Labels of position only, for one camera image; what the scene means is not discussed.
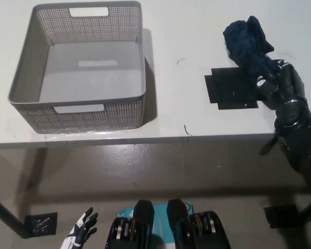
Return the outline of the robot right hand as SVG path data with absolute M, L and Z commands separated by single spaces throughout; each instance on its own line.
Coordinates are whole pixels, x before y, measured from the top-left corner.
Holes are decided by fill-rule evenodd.
M 304 84 L 293 65 L 285 60 L 275 60 L 277 71 L 272 78 L 259 76 L 256 89 L 261 101 L 271 110 L 287 102 L 306 101 Z

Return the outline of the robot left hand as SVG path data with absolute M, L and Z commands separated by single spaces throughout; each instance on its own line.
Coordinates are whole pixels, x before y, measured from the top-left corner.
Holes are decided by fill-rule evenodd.
M 93 207 L 85 211 L 76 221 L 69 235 L 64 239 L 60 249 L 83 248 L 88 238 L 96 233 L 98 213 L 93 213 Z

